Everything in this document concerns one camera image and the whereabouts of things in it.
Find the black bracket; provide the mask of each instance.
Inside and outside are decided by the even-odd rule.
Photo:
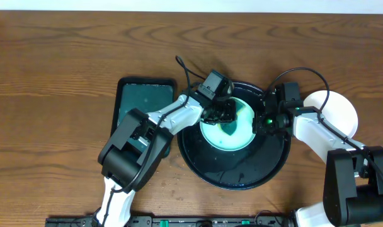
[[[148,120],[148,115],[137,109],[129,111],[99,154],[98,162],[102,165],[102,174],[123,188],[126,187],[140,170],[146,156],[144,151],[132,146],[128,140],[140,137],[145,141],[151,140],[156,132],[155,128],[156,124]],[[126,193],[138,191],[147,183],[172,140],[173,135],[166,128],[160,128],[156,133],[147,165]]]
[[[300,99],[299,85],[296,82],[276,85],[274,93],[268,93],[263,100],[264,112],[256,112],[253,119],[253,133],[278,134],[289,133],[294,135],[293,119],[295,115],[291,110],[300,109],[304,101]]]
[[[374,169],[364,165],[360,152],[369,155],[383,173],[383,148],[364,147],[362,151],[337,149],[328,152],[324,179],[324,211],[334,226],[383,221],[383,183]],[[356,185],[354,173],[369,178]]]

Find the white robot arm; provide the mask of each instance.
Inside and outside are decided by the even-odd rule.
[[[297,83],[276,86],[256,117],[258,133],[288,133],[326,164],[323,202],[294,213],[295,226],[348,226],[383,221],[383,148],[354,141],[315,107],[303,107]],[[368,178],[357,186],[355,177]]]
[[[186,95],[180,95],[174,103],[168,105],[162,110],[148,113],[148,119],[151,122],[157,124],[163,113],[166,113],[180,106],[185,100]],[[168,129],[172,135],[175,135],[185,127],[194,125],[200,121],[202,112],[202,106],[194,98],[189,98],[188,103],[178,111],[169,114],[166,119],[163,120],[163,123],[160,125],[160,127]],[[146,146],[149,144],[143,137],[140,137],[139,141]],[[130,219],[130,207],[135,195],[135,191],[131,190],[127,193],[118,192],[112,194],[112,189],[120,190],[122,187],[112,178],[105,177],[105,194],[103,196],[102,207],[98,211],[96,218],[100,221],[100,224],[102,224],[102,220],[104,220],[105,214],[107,213],[108,215],[106,217],[104,226],[123,227]]]

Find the black bowl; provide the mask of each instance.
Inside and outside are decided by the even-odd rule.
[[[263,90],[245,82],[234,82],[233,97],[245,101],[255,112],[263,112]],[[256,135],[237,151],[223,151],[207,142],[200,124],[178,133],[178,145],[189,168],[204,181],[230,190],[246,190],[273,178],[287,160],[291,145],[288,135]]]

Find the table surface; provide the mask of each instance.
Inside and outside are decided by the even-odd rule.
[[[216,69],[266,88],[291,67],[318,70],[358,113],[355,139],[383,146],[383,15],[0,11],[0,226],[43,226],[49,216],[100,207],[96,161],[110,133],[117,81],[173,78],[181,55],[196,72]],[[303,97],[324,89],[308,72]],[[159,215],[254,216],[322,200],[325,164],[294,139],[268,183],[218,189],[185,164],[176,138],[132,210]]]

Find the teal liquid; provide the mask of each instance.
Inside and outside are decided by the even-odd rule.
[[[133,108],[148,113],[158,111],[171,103],[173,103],[173,87],[170,85],[126,84],[122,91],[117,126],[120,125],[127,112]],[[131,138],[129,143],[143,152],[147,148],[140,141]]]
[[[246,147],[255,134],[252,131],[253,109],[243,100],[236,101],[236,120],[226,124],[205,124],[200,122],[203,137],[210,145],[223,151],[237,151]]]

